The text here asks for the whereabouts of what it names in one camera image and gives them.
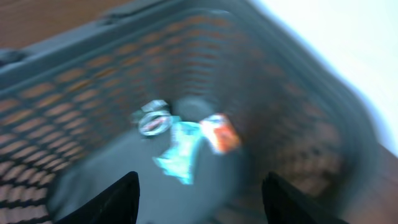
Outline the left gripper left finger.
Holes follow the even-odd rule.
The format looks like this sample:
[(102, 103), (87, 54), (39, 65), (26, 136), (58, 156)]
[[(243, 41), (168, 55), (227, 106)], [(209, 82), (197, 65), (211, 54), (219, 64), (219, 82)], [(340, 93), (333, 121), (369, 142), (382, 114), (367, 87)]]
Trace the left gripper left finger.
[(131, 171), (56, 224), (136, 224), (139, 198), (139, 176)]

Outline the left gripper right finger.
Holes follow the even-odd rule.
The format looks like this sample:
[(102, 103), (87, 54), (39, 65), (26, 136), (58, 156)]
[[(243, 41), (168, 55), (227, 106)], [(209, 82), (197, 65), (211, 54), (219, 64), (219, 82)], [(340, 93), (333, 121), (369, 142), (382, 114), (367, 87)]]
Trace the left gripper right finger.
[(348, 224), (328, 213), (275, 172), (268, 173), (261, 190), (269, 224)]

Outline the teal wet-wipe packet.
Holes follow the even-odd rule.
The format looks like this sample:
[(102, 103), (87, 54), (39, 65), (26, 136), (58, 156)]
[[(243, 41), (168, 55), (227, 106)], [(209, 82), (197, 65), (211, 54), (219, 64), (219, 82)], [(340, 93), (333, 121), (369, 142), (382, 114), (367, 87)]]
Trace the teal wet-wipe packet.
[(177, 178), (184, 185), (192, 185), (197, 152), (203, 137), (198, 123), (174, 123), (171, 127), (170, 147), (159, 157), (154, 157), (154, 163), (165, 175)]

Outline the orange tissue packet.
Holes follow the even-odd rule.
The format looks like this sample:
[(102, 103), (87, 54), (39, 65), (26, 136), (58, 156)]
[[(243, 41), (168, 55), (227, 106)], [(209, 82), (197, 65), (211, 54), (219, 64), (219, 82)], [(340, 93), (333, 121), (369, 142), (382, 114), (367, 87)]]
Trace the orange tissue packet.
[(213, 114), (199, 124), (215, 154), (227, 154), (241, 145), (240, 137), (225, 114)]

